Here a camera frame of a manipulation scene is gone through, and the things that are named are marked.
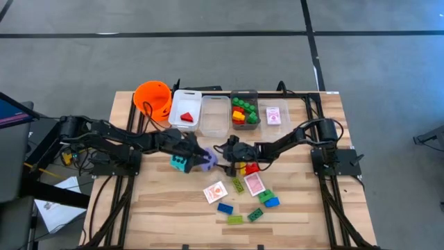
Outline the white plastic bin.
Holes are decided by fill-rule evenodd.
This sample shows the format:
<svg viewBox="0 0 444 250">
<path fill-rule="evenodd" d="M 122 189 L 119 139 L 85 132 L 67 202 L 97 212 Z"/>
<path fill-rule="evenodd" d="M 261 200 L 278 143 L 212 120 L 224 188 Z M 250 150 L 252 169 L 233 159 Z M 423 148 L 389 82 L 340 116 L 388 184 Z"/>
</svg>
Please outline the white plastic bin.
<svg viewBox="0 0 444 250">
<path fill-rule="evenodd" d="M 174 92 L 171 112 L 168 122 L 172 128 L 181 131 L 195 131 L 199 125 L 202 93 L 193 90 L 176 90 Z M 192 121 L 182 120 L 182 116 L 189 113 Z"/>
</svg>

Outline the clear plastic bin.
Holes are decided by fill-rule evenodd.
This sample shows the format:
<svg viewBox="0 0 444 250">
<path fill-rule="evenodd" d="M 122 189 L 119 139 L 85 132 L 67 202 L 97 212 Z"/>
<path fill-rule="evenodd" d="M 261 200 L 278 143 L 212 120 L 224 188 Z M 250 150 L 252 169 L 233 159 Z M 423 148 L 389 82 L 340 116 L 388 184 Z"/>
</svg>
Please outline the clear plastic bin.
<svg viewBox="0 0 444 250">
<path fill-rule="evenodd" d="M 280 109 L 280 118 L 282 123 L 279 126 L 269 126 L 267 124 L 267 107 L 278 107 Z M 261 124 L 259 126 L 261 128 L 263 141 L 276 141 L 293 130 L 288 104 L 284 99 L 260 99 L 259 118 L 261 119 Z"/>
<path fill-rule="evenodd" d="M 224 96 L 204 96 L 199 130 L 205 137 L 222 138 L 229 130 L 230 100 Z"/>
</svg>

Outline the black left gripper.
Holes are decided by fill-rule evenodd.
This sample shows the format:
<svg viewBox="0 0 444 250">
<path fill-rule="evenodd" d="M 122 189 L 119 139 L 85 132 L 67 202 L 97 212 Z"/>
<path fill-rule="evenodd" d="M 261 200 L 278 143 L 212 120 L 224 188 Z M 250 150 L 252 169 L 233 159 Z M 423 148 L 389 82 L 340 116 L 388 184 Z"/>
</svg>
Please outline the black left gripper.
<svg viewBox="0 0 444 250">
<path fill-rule="evenodd" d="M 157 148 L 161 152 L 176 156 L 191 156 L 186 159 L 184 172 L 190 172 L 193 167 L 209 162 L 209 160 L 202 158 L 208 156 L 209 153 L 199 146 L 193 132 L 182 132 L 176 128 L 169 128 L 158 132 L 154 138 Z"/>
</svg>

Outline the black chair base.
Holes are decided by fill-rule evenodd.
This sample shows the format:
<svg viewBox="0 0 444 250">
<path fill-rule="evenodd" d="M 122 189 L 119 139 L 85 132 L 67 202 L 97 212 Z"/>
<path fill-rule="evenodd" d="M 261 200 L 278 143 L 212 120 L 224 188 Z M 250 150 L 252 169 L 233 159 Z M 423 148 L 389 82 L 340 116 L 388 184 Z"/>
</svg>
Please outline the black chair base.
<svg viewBox="0 0 444 250">
<path fill-rule="evenodd" d="M 444 125 L 421 135 L 413 136 L 413 142 L 416 145 L 426 146 L 430 149 L 444 152 Z"/>
</svg>

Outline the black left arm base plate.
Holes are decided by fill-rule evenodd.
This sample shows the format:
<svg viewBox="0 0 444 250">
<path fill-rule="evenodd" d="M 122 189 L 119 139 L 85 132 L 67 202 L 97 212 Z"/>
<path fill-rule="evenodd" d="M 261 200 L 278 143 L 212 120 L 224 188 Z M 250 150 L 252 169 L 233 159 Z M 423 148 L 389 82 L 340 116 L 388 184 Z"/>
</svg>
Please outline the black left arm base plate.
<svg viewBox="0 0 444 250">
<path fill-rule="evenodd" d="M 90 159 L 94 176 L 136 176 L 139 174 L 141 161 L 142 153 L 139 151 L 131 151 L 127 162 L 112 160 L 102 152 L 95 153 Z"/>
</svg>

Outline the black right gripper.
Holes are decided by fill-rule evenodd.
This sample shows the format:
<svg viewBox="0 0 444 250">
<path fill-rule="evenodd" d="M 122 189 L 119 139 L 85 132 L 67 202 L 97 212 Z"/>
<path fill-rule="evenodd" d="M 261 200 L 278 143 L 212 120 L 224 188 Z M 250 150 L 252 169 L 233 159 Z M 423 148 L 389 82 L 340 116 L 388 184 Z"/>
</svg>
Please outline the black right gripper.
<svg viewBox="0 0 444 250">
<path fill-rule="evenodd" d="M 254 146 L 239 142 L 233 145 L 228 145 L 224 149 L 224 158 L 232 162 L 230 166 L 225 168 L 227 176 L 236 176 L 237 168 L 234 163 L 240 162 L 257 162 L 257 149 Z"/>
</svg>

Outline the dark green toy brick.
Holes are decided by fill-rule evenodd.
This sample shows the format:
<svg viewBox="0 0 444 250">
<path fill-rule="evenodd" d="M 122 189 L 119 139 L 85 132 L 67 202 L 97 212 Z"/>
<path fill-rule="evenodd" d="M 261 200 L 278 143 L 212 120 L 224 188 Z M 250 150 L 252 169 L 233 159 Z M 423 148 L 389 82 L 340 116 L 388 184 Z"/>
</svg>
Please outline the dark green toy brick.
<svg viewBox="0 0 444 250">
<path fill-rule="evenodd" d="M 248 216 L 248 220 L 249 222 L 255 222 L 256 220 L 258 220 L 262 215 L 263 215 L 263 211 L 261 208 L 257 208 L 254 211 L 252 211 Z"/>
</svg>

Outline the black bracket bar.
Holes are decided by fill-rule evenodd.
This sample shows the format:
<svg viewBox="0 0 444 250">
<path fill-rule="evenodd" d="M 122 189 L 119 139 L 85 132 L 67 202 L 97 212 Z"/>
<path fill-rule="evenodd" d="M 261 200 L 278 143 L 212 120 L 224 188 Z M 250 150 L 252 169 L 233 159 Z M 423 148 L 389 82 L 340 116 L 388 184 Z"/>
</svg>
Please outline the black bracket bar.
<svg viewBox="0 0 444 250">
<path fill-rule="evenodd" d="M 171 91 L 175 92 L 176 90 L 193 90 L 193 91 L 222 91 L 222 87 L 220 85 L 213 86 L 203 86 L 203 87 L 181 87 L 180 79 L 177 80 L 176 84 L 173 85 Z"/>
</svg>

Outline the grey plastic bin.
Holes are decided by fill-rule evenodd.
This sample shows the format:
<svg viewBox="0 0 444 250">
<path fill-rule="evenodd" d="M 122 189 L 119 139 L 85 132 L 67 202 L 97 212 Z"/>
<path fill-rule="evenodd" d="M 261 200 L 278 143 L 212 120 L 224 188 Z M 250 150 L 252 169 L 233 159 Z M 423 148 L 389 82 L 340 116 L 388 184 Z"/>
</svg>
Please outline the grey plastic bin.
<svg viewBox="0 0 444 250">
<path fill-rule="evenodd" d="M 257 101 L 258 92 L 256 90 L 233 90 L 231 92 L 231 94 L 230 94 L 231 111 L 232 111 L 232 108 L 234 107 L 232 105 L 232 99 L 235 98 L 235 97 L 238 97 L 239 99 L 249 100 L 250 102 L 253 102 L 254 105 L 256 106 L 255 113 L 259 117 L 259 106 L 258 106 L 258 101 Z M 246 119 L 247 119 L 249 113 L 245 112 L 245 111 L 244 111 L 244 113 L 245 113 L 245 116 L 246 116 Z M 259 124 L 261 122 L 261 120 L 260 120 L 260 122 L 258 124 L 248 124 L 246 122 L 246 119 L 245 119 L 245 123 L 244 124 L 234 124 L 232 122 L 233 129 L 234 130 L 240 130 L 240 131 L 251 131 L 251 130 L 255 130 L 259 126 Z"/>
</svg>

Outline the teal foam die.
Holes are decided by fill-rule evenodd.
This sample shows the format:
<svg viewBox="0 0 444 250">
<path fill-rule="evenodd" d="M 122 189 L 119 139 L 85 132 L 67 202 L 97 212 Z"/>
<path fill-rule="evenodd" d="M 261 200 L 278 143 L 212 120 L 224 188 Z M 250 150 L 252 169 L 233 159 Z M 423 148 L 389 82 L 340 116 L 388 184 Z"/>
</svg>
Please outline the teal foam die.
<svg viewBox="0 0 444 250">
<path fill-rule="evenodd" d="M 172 168 L 184 172 L 184 173 L 188 173 L 189 170 L 187 169 L 187 163 L 188 160 L 186 158 L 183 158 L 181 156 L 171 156 L 170 158 L 170 165 L 172 166 Z"/>
</svg>

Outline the long green toy brick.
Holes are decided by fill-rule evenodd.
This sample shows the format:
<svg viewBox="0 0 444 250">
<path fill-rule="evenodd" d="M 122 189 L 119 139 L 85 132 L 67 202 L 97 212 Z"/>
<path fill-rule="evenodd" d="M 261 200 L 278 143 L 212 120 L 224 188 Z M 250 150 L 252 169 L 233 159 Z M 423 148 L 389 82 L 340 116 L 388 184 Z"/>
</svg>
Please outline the long green toy brick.
<svg viewBox="0 0 444 250">
<path fill-rule="evenodd" d="M 255 112 L 256 110 L 256 106 L 253 102 L 250 102 L 249 100 L 239 99 L 238 97 L 232 99 L 232 105 L 243 108 L 243 110 L 247 113 Z"/>
</svg>

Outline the orange plastic bucket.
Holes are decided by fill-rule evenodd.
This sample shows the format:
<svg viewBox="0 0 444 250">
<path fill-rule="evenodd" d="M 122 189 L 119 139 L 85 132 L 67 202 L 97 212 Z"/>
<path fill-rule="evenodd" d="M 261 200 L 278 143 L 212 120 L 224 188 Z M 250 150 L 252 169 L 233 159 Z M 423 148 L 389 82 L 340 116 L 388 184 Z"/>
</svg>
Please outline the orange plastic bucket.
<svg viewBox="0 0 444 250">
<path fill-rule="evenodd" d="M 168 119 L 172 106 L 172 93 L 162 81 L 148 81 L 141 84 L 134 93 L 133 103 L 144 115 L 156 122 Z"/>
</svg>

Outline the purple foam die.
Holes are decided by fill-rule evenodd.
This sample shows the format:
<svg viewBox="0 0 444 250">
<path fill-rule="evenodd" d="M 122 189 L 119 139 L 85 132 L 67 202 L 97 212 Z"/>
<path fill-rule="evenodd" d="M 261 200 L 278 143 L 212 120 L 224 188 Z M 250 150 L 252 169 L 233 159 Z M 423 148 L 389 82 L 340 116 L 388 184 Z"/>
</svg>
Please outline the purple foam die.
<svg viewBox="0 0 444 250">
<path fill-rule="evenodd" d="M 211 148 L 205 148 L 207 155 L 203 156 L 204 159 L 207 160 L 207 163 L 203 163 L 202 165 L 200 165 L 200 168 L 203 172 L 208 172 L 209 170 L 211 170 L 213 167 L 216 167 L 218 164 L 218 158 L 216 156 L 216 154 L 213 152 L 213 150 Z"/>
</svg>

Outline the white paper sheet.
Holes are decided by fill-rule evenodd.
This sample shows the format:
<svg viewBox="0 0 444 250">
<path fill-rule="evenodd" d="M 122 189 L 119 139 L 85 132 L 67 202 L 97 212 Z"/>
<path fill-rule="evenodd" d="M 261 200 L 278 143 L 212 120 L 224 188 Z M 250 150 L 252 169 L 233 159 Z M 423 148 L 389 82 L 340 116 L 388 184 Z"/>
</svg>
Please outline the white paper sheet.
<svg viewBox="0 0 444 250">
<path fill-rule="evenodd" d="M 78 179 L 74 176 L 55 184 L 57 188 L 68 189 L 80 193 L 80 186 Z M 81 213 L 85 212 L 85 208 L 77 208 L 73 206 L 66 206 L 59 203 L 54 203 L 44 200 L 35 200 L 35 205 L 40 212 L 44 224 L 50 233 L 55 233 L 60 230 L 63 224 L 67 224 Z"/>
</svg>

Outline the laptop screen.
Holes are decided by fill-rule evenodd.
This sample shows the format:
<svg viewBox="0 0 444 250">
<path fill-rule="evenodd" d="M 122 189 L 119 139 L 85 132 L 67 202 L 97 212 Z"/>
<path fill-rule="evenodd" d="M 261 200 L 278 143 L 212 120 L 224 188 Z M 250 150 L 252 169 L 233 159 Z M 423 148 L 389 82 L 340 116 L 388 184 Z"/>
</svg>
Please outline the laptop screen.
<svg viewBox="0 0 444 250">
<path fill-rule="evenodd" d="M 32 101 L 18 102 L 0 92 L 0 129 L 27 124 L 40 119 Z"/>
</svg>

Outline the grey cart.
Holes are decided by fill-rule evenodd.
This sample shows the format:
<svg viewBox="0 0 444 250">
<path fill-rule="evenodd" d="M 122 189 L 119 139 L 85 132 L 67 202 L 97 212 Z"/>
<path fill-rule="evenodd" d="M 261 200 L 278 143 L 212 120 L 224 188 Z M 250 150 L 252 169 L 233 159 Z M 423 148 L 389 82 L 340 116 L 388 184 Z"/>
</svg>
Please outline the grey cart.
<svg viewBox="0 0 444 250">
<path fill-rule="evenodd" d="M 0 128 L 0 203 L 19 196 L 30 125 Z"/>
</svg>

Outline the pink playing card deck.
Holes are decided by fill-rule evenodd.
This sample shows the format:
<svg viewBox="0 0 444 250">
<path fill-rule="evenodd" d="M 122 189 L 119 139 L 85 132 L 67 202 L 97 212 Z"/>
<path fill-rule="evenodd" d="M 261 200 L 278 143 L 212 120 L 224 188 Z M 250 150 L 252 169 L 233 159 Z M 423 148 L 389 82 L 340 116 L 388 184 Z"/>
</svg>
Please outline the pink playing card deck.
<svg viewBox="0 0 444 250">
<path fill-rule="evenodd" d="M 245 176 L 244 182 L 252 197 L 257 196 L 266 190 L 258 172 Z"/>
<path fill-rule="evenodd" d="M 279 126 L 282 123 L 280 109 L 278 107 L 267 107 L 266 120 L 269 126 Z"/>
</svg>

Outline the red toy brick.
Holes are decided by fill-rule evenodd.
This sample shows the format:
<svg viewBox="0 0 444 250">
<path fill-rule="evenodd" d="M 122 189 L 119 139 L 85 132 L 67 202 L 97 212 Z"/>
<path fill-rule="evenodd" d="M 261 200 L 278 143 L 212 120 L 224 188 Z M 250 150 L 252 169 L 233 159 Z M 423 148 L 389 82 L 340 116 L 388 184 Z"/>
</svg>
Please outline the red toy brick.
<svg viewBox="0 0 444 250">
<path fill-rule="evenodd" d="M 241 107 L 239 107 L 239 106 L 234 106 L 234 107 L 232 108 L 232 112 L 234 112 L 235 110 L 237 110 L 237 111 L 239 111 L 239 112 L 242 112 L 242 113 L 245 115 L 245 113 L 244 113 L 244 109 L 243 109 L 243 108 L 241 108 Z M 244 124 L 244 123 L 245 123 L 245 120 L 242 121 L 242 122 L 238 122 L 238 121 L 235 121 L 235 120 L 232 119 L 232 122 L 233 122 L 234 124 Z"/>
<path fill-rule="evenodd" d="M 259 165 L 256 162 L 248 163 L 244 169 L 246 176 L 260 171 Z"/>
</svg>

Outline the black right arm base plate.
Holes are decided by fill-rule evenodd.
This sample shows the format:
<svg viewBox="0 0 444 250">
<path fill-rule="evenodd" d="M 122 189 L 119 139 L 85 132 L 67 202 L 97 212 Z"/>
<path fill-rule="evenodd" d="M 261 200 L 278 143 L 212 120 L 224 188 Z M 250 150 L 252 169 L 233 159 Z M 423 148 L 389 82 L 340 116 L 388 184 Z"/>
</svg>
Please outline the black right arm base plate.
<svg viewBox="0 0 444 250">
<path fill-rule="evenodd" d="M 360 176 L 359 161 L 364 154 L 357 155 L 354 149 L 313 149 L 311 160 L 316 174 L 321 176 Z"/>
</svg>

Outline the black desk foot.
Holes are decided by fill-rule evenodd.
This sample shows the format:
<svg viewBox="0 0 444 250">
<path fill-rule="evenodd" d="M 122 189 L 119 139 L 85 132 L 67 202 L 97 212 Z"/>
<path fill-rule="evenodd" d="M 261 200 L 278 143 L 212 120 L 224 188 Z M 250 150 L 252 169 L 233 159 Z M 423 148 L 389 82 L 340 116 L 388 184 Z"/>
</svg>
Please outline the black desk foot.
<svg viewBox="0 0 444 250">
<path fill-rule="evenodd" d="M 33 197 L 34 199 L 59 203 L 65 206 L 87 208 L 90 196 L 68 189 L 62 189 L 35 180 L 24 180 L 20 187 L 21 197 Z"/>
</svg>

